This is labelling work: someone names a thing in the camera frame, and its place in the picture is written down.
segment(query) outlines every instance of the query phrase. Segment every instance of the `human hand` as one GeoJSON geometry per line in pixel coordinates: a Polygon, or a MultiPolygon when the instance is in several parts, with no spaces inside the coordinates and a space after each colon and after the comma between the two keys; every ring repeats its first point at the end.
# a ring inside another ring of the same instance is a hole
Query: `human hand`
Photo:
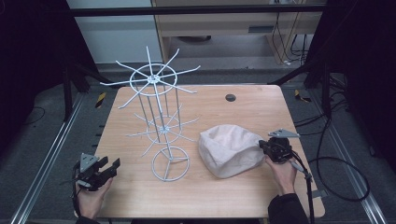
{"type": "Polygon", "coordinates": [[[274,179],[279,186],[280,196],[288,193],[295,193],[294,181],[296,179],[297,170],[290,162],[283,164],[273,163],[268,155],[264,156],[265,162],[271,167],[274,179]]]}
{"type": "Polygon", "coordinates": [[[103,199],[106,192],[110,189],[113,178],[109,178],[107,182],[97,191],[80,190],[76,183],[78,194],[79,212],[83,217],[95,220],[102,207],[103,199]]]}

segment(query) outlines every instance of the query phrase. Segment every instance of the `wall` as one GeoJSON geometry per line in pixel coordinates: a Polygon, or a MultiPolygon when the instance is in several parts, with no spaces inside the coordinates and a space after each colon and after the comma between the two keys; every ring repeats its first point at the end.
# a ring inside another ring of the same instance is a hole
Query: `wall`
{"type": "MultiPolygon", "coordinates": [[[[151,7],[149,0],[67,0],[70,8],[151,7]]],[[[161,62],[153,16],[79,17],[78,27],[100,69],[103,64],[161,62]]]]}

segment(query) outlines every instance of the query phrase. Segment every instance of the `aluminum rail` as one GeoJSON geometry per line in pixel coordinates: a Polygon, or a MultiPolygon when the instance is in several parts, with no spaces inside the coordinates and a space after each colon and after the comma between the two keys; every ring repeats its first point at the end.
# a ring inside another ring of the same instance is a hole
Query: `aluminum rail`
{"type": "Polygon", "coordinates": [[[47,154],[47,157],[44,159],[37,175],[35,176],[35,180],[33,181],[31,187],[25,194],[18,210],[14,213],[14,216],[11,219],[11,224],[23,224],[26,222],[29,217],[30,212],[32,211],[33,206],[35,205],[35,201],[40,194],[40,191],[43,189],[44,184],[46,183],[47,177],[50,174],[50,170],[52,169],[53,164],[58,157],[59,152],[64,144],[66,136],[69,134],[71,127],[76,119],[78,111],[81,108],[83,99],[85,94],[79,93],[74,104],[74,111],[70,116],[70,119],[65,121],[62,125],[58,135],[55,137],[55,140],[52,143],[52,146],[47,154]]]}

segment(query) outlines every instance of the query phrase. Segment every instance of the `wooden table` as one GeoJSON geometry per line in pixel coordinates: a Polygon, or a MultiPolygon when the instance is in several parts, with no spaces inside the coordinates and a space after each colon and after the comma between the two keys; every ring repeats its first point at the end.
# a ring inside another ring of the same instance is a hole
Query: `wooden table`
{"type": "MultiPolygon", "coordinates": [[[[154,146],[142,157],[151,141],[143,133],[146,122],[139,99],[135,98],[123,109],[134,91],[130,87],[119,89],[108,117],[96,156],[108,156],[110,163],[120,158],[121,166],[106,195],[99,217],[268,217],[269,202],[277,195],[276,183],[268,165],[246,171],[231,178],[219,179],[205,167],[198,153],[199,133],[220,124],[235,124],[259,134],[268,140],[268,133],[279,128],[296,132],[282,91],[270,85],[233,86],[181,86],[189,91],[178,91],[182,105],[180,121],[198,119],[183,126],[182,134],[195,141],[178,138],[172,147],[182,147],[191,159],[190,169],[181,179],[163,182],[151,171],[151,161],[163,146],[154,146]],[[228,102],[227,94],[236,100],[228,102]]],[[[177,106],[176,97],[169,91],[170,114],[177,106]]],[[[297,138],[290,144],[306,164],[306,158],[297,138]]],[[[297,174],[295,183],[304,210],[308,202],[304,175],[297,174]]],[[[324,215],[320,198],[314,199],[315,216],[324,215]]]]}

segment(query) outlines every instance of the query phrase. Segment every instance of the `wire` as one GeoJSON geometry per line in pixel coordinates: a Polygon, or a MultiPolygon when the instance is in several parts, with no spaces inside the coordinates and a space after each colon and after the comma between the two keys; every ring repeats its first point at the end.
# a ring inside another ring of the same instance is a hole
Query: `wire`
{"type": "Polygon", "coordinates": [[[314,202],[312,197],[312,175],[308,173],[308,169],[304,166],[303,161],[301,160],[300,156],[295,152],[291,151],[293,158],[300,163],[301,167],[303,168],[303,173],[305,175],[306,181],[306,194],[308,195],[308,207],[309,207],[309,218],[311,220],[311,224],[315,223],[315,215],[314,215],[314,202]]]}
{"type": "Polygon", "coordinates": [[[285,53],[286,58],[288,58],[288,62],[291,63],[291,62],[297,61],[297,60],[299,60],[299,59],[291,59],[291,58],[289,57],[287,51],[286,51],[285,43],[284,43],[284,41],[283,41],[283,37],[282,37],[282,34],[280,33],[280,29],[279,29],[279,14],[280,14],[279,12],[276,13],[276,23],[275,23],[275,26],[274,26],[274,29],[273,29],[273,32],[272,32],[272,37],[271,37],[271,39],[272,39],[274,48],[275,48],[275,50],[276,50],[277,57],[278,57],[279,60],[282,62],[282,57],[280,56],[280,53],[279,53],[279,51],[277,50],[277,47],[276,47],[276,44],[275,44],[275,31],[277,30],[277,32],[278,32],[278,34],[279,34],[280,42],[282,43],[283,52],[285,53]]]}
{"type": "Polygon", "coordinates": [[[329,128],[330,123],[331,123],[331,119],[327,119],[326,124],[325,124],[325,126],[324,126],[324,128],[323,128],[323,132],[322,132],[322,134],[321,134],[321,136],[320,136],[320,139],[319,139],[318,150],[317,150],[317,157],[316,157],[315,159],[311,160],[311,161],[308,161],[308,163],[311,163],[311,162],[313,162],[313,161],[316,162],[317,172],[318,172],[318,178],[319,178],[320,182],[323,184],[323,186],[324,186],[329,192],[331,192],[332,194],[334,194],[334,195],[337,196],[338,198],[343,199],[343,200],[348,201],[348,202],[353,202],[353,203],[361,202],[361,201],[363,201],[364,199],[366,199],[366,198],[368,197],[368,195],[370,194],[370,185],[369,185],[369,181],[368,181],[367,177],[366,177],[356,166],[354,166],[353,164],[351,164],[351,163],[348,162],[348,161],[344,161],[344,160],[341,160],[341,159],[335,158],[335,157],[320,157],[320,156],[319,156],[319,154],[320,154],[320,149],[321,149],[321,144],[322,144],[322,142],[323,142],[323,137],[324,137],[325,131],[329,128]],[[352,199],[352,198],[347,198],[347,197],[345,197],[345,196],[342,196],[341,194],[339,194],[339,193],[335,192],[333,189],[331,189],[331,188],[323,181],[323,177],[322,177],[322,175],[321,175],[320,168],[319,168],[319,161],[320,161],[320,160],[340,161],[340,162],[343,162],[343,163],[347,164],[348,166],[352,167],[352,168],[353,168],[355,171],[357,171],[357,172],[359,173],[359,175],[361,175],[361,177],[364,179],[364,182],[365,182],[365,184],[366,184],[366,192],[364,193],[364,195],[363,195],[362,197],[358,198],[358,199],[352,199]]]}
{"type": "Polygon", "coordinates": [[[317,132],[317,133],[300,133],[300,136],[308,136],[308,135],[315,135],[315,134],[320,134],[322,132],[317,132]]]}
{"type": "MultiPolygon", "coordinates": [[[[72,174],[72,179],[76,179],[77,178],[77,174],[78,174],[78,168],[79,168],[80,162],[78,161],[74,167],[73,167],[73,174],[72,174]]],[[[76,214],[78,215],[78,217],[81,216],[81,213],[79,211],[79,204],[78,204],[78,194],[81,191],[81,188],[79,189],[79,191],[77,191],[77,187],[76,187],[76,183],[74,182],[72,184],[72,202],[73,202],[73,207],[75,209],[76,214]]]]}
{"type": "Polygon", "coordinates": [[[23,125],[29,125],[29,124],[36,123],[39,120],[41,120],[44,117],[44,115],[46,115],[46,110],[43,107],[41,107],[41,106],[35,106],[35,107],[33,107],[33,109],[41,109],[43,111],[43,114],[40,116],[40,118],[35,119],[33,121],[30,121],[30,122],[23,123],[23,125]]]}
{"type": "Polygon", "coordinates": [[[308,44],[307,40],[307,35],[304,35],[304,41],[303,41],[303,48],[302,49],[293,49],[293,46],[296,42],[298,35],[295,35],[293,38],[293,41],[291,42],[290,46],[290,52],[292,55],[299,57],[299,59],[295,59],[294,61],[300,60],[300,65],[303,65],[305,63],[305,56],[308,50],[305,49],[306,45],[308,44]]]}
{"type": "MultiPolygon", "coordinates": [[[[335,95],[335,94],[338,94],[338,93],[341,93],[341,92],[335,92],[335,93],[333,93],[332,95],[331,95],[331,98],[335,95]]],[[[337,107],[337,106],[339,106],[339,105],[341,105],[341,104],[344,104],[344,103],[346,103],[347,101],[346,100],[341,100],[340,102],[338,102],[338,103],[336,103],[336,104],[334,104],[333,106],[332,106],[332,112],[335,112],[336,110],[335,110],[335,108],[337,107]]],[[[308,119],[302,119],[302,120],[299,120],[299,121],[294,121],[294,126],[297,128],[297,127],[302,127],[302,126],[305,126],[305,125],[307,125],[307,124],[310,124],[310,123],[313,123],[313,122],[315,122],[315,121],[317,121],[318,119],[320,119],[320,118],[322,118],[322,117],[324,117],[325,116],[325,114],[324,113],[322,113],[322,114],[320,114],[320,115],[316,115],[316,116],[314,116],[314,117],[311,117],[311,118],[308,118],[308,119]]]]}

